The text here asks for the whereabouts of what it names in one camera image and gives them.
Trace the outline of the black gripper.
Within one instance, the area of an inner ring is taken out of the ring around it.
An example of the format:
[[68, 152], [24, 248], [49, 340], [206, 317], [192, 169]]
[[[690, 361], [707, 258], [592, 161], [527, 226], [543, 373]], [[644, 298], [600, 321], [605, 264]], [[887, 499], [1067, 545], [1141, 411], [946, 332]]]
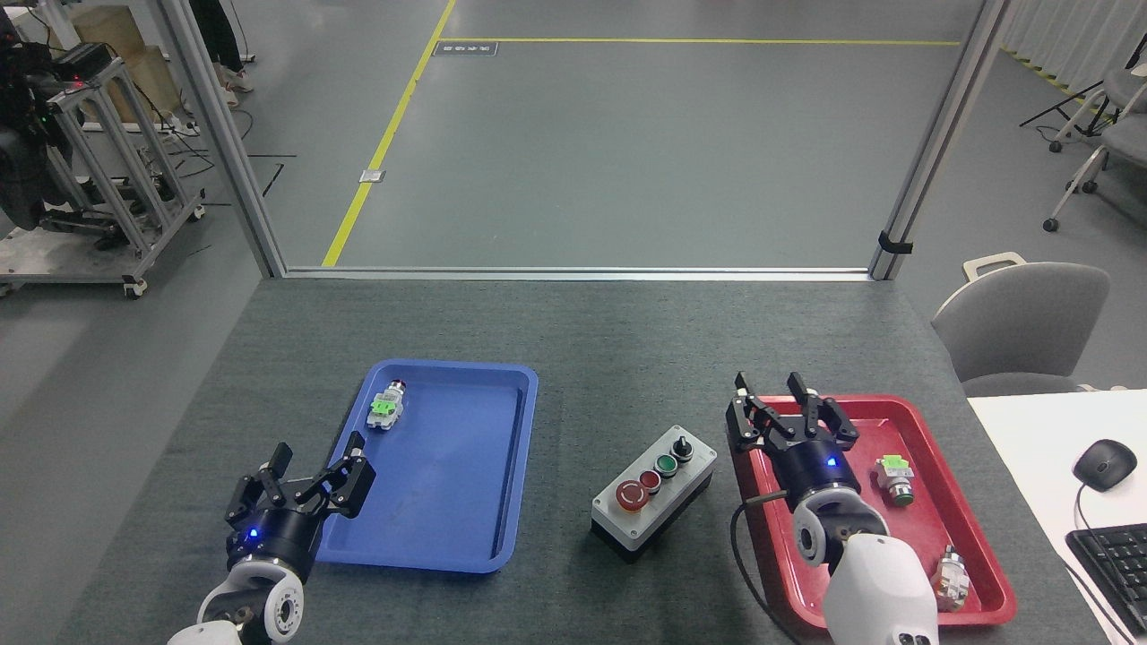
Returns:
[[785, 502], [790, 512], [810, 494], [828, 487], [846, 487], [861, 494], [863, 485], [846, 461], [859, 437], [858, 429], [836, 399], [825, 399], [807, 387], [799, 372], [791, 372], [788, 391], [799, 405], [799, 428], [794, 438], [803, 442], [788, 445], [788, 428], [775, 407], [762, 401], [746, 379], [746, 372], [734, 376], [735, 396], [726, 411], [729, 448], [734, 453], [762, 450], [768, 456], [777, 482], [787, 491]]
[[[232, 527], [226, 539], [227, 568], [245, 560], [276, 561], [307, 582], [321, 542], [323, 519], [337, 513], [356, 519], [367, 499], [376, 472], [364, 453], [366, 440], [349, 433], [348, 449], [340, 459], [311, 477], [286, 503], [281, 477], [292, 458], [286, 443], [278, 443], [270, 461], [243, 475], [235, 485], [225, 520]], [[258, 505], [266, 495], [271, 505]]]

